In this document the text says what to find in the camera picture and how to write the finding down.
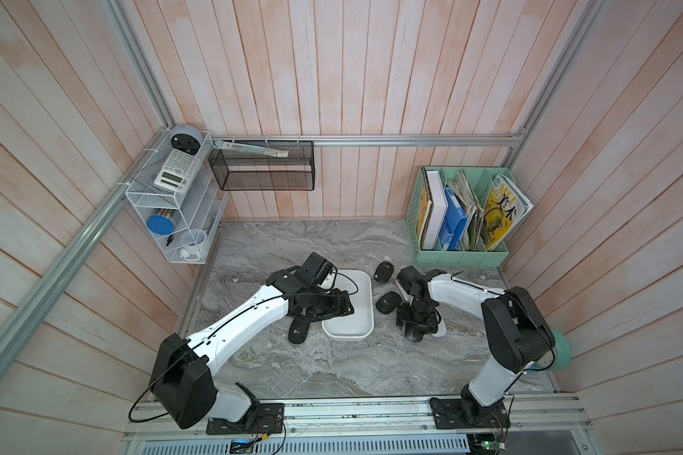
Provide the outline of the white mouse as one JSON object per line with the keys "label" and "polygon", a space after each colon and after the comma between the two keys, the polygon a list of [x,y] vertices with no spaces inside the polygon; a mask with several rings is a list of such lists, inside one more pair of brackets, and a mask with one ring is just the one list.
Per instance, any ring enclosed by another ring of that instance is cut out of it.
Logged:
{"label": "white mouse", "polygon": [[440,320],[437,325],[436,331],[433,333],[433,337],[439,339],[440,337],[445,337],[447,335],[447,326],[444,320]]}

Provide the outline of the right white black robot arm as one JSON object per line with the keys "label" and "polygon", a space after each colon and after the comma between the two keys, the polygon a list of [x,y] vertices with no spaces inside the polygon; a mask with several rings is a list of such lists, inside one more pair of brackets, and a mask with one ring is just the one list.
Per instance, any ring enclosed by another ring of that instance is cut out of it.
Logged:
{"label": "right white black robot arm", "polygon": [[555,336],[525,288],[489,288],[459,281],[440,269],[421,273],[405,267],[396,277],[403,301],[397,326],[412,342],[430,334],[444,335],[437,308],[455,307],[482,320],[489,359],[461,392],[463,409],[487,411],[498,405],[523,372],[547,354],[554,354]]}

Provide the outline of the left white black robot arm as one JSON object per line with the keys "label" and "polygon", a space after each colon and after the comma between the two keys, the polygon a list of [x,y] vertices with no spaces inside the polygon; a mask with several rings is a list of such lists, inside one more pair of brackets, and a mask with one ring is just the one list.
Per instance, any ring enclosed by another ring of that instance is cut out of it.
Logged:
{"label": "left white black robot arm", "polygon": [[172,333],[159,346],[147,390],[179,428],[205,417],[247,424],[256,398],[240,383],[219,387],[214,376],[266,327],[290,317],[290,342],[305,341],[307,327],[350,316],[360,286],[318,253],[303,265],[277,270],[235,310],[187,337]]}

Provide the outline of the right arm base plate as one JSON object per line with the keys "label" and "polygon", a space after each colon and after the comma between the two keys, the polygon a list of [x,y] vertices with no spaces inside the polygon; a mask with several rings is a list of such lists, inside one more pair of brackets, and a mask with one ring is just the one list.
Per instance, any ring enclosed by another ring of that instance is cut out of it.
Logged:
{"label": "right arm base plate", "polygon": [[472,398],[442,399],[433,397],[429,405],[438,430],[466,430],[466,428],[510,427],[510,417],[504,400],[489,407],[481,407]]}

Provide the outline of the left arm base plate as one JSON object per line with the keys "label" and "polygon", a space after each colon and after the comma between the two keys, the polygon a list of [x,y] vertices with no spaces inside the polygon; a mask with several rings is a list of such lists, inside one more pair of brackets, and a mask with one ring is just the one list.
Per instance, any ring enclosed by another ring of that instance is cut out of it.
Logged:
{"label": "left arm base plate", "polygon": [[285,405],[280,402],[252,404],[238,422],[210,418],[208,435],[274,434],[283,431]]}

